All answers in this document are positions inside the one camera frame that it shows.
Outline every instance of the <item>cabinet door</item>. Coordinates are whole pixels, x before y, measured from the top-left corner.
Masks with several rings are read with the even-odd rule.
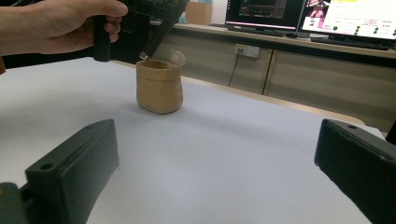
[[[396,69],[276,51],[264,94],[363,120],[382,132],[396,119]]]

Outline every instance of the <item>white table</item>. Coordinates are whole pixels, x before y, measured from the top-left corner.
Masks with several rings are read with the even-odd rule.
[[[0,182],[79,129],[116,122],[120,169],[89,224],[370,223],[314,164],[321,115],[183,81],[156,115],[135,100],[135,70],[91,58],[0,76]],[[377,129],[364,129],[381,136]]]

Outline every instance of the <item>computer screen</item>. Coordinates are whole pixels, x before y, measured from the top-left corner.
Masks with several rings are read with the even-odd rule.
[[[228,0],[225,23],[258,30],[297,29],[304,0]]]
[[[299,31],[396,39],[396,0],[306,0]]]

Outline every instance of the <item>hand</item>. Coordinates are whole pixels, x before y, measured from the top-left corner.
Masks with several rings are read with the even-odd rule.
[[[114,42],[127,13],[127,6],[117,0],[45,0],[27,7],[0,7],[0,56],[90,47],[95,15],[106,15],[104,29]]]

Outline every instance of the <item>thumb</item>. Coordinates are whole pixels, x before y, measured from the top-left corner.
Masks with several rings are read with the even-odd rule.
[[[128,7],[117,0],[91,0],[90,6],[86,5],[87,16],[107,15],[122,17],[128,13]]]

